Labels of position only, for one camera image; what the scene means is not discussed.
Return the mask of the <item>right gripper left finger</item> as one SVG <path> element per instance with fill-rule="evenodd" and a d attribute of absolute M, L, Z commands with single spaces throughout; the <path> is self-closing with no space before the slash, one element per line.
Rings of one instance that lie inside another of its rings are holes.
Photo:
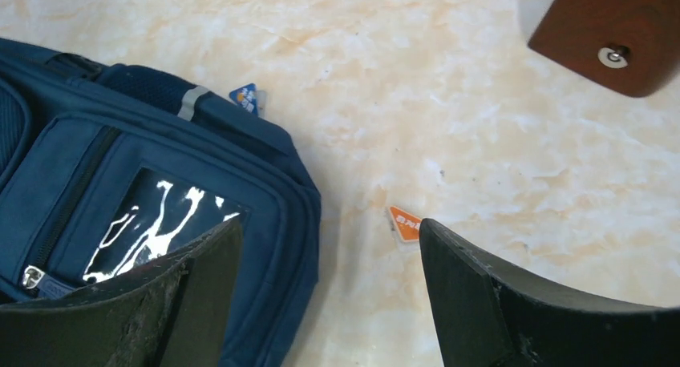
<path fill-rule="evenodd" d="M 110 280 L 3 305 L 2 365 L 217 365 L 242 241 L 228 220 Z"/>

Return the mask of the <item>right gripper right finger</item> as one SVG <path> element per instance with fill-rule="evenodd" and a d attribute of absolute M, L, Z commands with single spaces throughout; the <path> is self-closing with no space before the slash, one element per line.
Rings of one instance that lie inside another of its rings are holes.
<path fill-rule="evenodd" d="M 538 276 L 433 219 L 419 246 L 446 366 L 676 366 L 679 310 Z"/>

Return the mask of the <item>navy blue student backpack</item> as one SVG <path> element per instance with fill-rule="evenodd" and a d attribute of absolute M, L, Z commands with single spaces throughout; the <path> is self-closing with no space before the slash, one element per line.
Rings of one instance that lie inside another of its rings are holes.
<path fill-rule="evenodd" d="M 279 366 L 318 282 L 290 135 L 167 72 L 1 41 L 1 301 L 63 296 L 239 220 L 218 363 Z"/>

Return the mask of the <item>blue triangular eraser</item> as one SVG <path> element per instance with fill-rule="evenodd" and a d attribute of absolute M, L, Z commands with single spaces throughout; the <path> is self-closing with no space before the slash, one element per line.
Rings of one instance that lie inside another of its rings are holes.
<path fill-rule="evenodd" d="M 232 103 L 256 116 L 264 114 L 267 98 L 267 92 L 259 89 L 256 83 L 248 83 L 229 92 Z"/>

